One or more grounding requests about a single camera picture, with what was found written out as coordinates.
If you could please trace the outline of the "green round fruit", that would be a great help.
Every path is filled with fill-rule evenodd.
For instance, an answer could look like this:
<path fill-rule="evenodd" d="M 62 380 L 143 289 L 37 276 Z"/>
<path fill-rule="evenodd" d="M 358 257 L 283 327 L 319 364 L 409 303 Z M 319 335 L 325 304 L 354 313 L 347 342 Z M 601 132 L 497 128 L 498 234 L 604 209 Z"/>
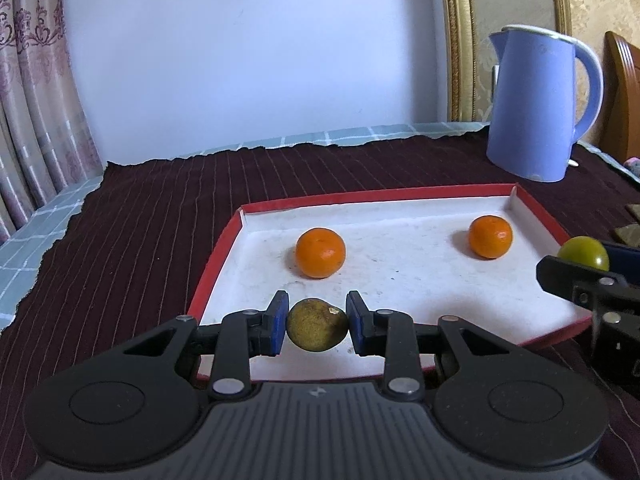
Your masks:
<path fill-rule="evenodd" d="M 560 247 L 556 256 L 564 261 L 600 271 L 610 270 L 608 252 L 601 242 L 590 236 L 572 237 Z"/>

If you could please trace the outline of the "yellow-brown round fruit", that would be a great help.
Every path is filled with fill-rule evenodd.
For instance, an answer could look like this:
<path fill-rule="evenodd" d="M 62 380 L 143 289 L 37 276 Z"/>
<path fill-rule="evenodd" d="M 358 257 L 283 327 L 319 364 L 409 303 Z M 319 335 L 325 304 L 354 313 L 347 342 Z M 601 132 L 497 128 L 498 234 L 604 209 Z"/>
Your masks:
<path fill-rule="evenodd" d="M 346 313 L 319 298 L 305 298 L 288 311 L 286 332 L 298 348 L 323 352 L 335 347 L 347 335 Z"/>

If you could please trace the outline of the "left orange tangerine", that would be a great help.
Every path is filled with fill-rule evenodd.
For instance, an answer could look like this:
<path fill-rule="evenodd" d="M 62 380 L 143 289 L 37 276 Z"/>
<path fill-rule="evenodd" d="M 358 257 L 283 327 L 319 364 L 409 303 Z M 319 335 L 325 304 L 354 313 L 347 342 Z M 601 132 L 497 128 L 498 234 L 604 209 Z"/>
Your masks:
<path fill-rule="evenodd" d="M 345 263 L 346 244 L 337 232 L 312 228 L 298 238 L 294 257 L 307 278 L 329 278 Z"/>

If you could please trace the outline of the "orange tangerine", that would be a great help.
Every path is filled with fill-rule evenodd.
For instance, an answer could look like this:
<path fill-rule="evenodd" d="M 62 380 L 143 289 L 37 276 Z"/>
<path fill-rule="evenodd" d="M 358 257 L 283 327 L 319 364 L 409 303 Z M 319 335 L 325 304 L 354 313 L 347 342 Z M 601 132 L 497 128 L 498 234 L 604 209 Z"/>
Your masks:
<path fill-rule="evenodd" d="M 513 231 L 509 222 L 498 216 L 481 216 L 472 221 L 468 243 L 475 255 L 498 259 L 511 248 Z"/>
<path fill-rule="evenodd" d="M 329 278 L 345 263 L 346 244 L 337 232 L 312 228 L 298 238 L 294 257 L 307 278 Z"/>

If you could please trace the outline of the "red shallow box tray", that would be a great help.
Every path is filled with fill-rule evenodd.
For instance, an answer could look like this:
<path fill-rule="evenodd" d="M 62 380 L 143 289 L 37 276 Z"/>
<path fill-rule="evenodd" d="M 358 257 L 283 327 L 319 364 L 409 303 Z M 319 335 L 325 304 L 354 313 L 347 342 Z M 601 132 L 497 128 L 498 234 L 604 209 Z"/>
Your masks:
<path fill-rule="evenodd" d="M 472 252 L 468 231 L 481 216 L 510 223 L 513 242 L 498 259 Z M 346 244 L 329 278 L 301 274 L 298 238 L 327 228 Z M 265 309 L 278 290 L 292 301 L 317 297 L 343 307 L 359 292 L 372 310 L 405 312 L 433 324 L 452 314 L 513 342 L 539 348 L 586 328 L 589 311 L 544 292 L 536 265 L 555 254 L 567 232 L 514 183 L 396 188 L 248 204 L 216 241 L 190 315 L 217 324 L 229 313 Z"/>

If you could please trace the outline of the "right orange tangerine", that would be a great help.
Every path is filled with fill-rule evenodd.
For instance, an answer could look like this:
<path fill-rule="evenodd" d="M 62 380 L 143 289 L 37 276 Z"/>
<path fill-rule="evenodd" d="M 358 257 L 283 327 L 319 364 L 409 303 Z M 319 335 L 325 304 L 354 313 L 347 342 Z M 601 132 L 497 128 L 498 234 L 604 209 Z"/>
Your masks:
<path fill-rule="evenodd" d="M 498 259 L 511 248 L 513 231 L 509 222 L 498 216 L 481 216 L 472 221 L 468 243 L 475 255 Z"/>

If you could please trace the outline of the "brown wooden chair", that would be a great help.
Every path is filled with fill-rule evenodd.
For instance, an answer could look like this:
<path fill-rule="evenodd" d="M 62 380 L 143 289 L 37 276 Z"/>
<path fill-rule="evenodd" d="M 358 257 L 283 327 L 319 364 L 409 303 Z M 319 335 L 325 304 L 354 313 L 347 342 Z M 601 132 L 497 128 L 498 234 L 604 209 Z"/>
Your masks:
<path fill-rule="evenodd" d="M 600 148 L 618 162 L 639 157 L 639 48 L 608 30 L 605 44 L 604 130 Z"/>

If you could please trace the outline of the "dark maroon striped cloth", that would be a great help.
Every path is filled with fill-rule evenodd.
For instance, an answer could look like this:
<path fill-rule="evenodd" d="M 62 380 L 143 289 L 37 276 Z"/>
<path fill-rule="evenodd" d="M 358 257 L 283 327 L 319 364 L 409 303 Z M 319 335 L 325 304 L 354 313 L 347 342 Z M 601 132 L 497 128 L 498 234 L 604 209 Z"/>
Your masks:
<path fill-rule="evenodd" d="M 501 183 L 485 131 L 338 148 L 298 144 L 110 165 L 43 257 L 1 336 L 1 474 L 40 464 L 23 408 L 43 379 L 188 310 L 239 206 L 318 194 Z"/>

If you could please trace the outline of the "blue electric kettle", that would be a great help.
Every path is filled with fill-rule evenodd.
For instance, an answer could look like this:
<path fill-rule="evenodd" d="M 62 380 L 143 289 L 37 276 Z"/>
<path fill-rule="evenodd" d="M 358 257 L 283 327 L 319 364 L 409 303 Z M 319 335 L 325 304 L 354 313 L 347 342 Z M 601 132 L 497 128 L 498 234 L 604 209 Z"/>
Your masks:
<path fill-rule="evenodd" d="M 506 25 L 489 39 L 498 64 L 488 159 L 527 180 L 563 180 L 574 144 L 600 113 L 599 57 L 582 40 L 532 25 Z"/>

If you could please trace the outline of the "pink patterned curtain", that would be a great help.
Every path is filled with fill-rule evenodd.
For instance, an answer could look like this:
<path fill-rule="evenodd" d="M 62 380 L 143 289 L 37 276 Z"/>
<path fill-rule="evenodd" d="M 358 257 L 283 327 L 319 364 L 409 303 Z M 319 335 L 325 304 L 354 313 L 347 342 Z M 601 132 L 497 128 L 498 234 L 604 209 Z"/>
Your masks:
<path fill-rule="evenodd" d="M 70 67 L 63 0 L 1 0 L 1 238 L 102 174 Z"/>

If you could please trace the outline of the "gold mirror frame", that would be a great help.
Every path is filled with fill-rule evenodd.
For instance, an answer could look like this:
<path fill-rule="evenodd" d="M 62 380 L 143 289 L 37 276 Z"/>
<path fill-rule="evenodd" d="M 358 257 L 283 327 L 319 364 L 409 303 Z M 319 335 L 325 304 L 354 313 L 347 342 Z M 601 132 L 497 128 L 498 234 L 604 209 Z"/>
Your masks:
<path fill-rule="evenodd" d="M 497 57 L 488 36 L 524 23 L 571 35 L 570 0 L 442 0 L 448 54 L 448 118 L 486 122 L 491 70 Z"/>

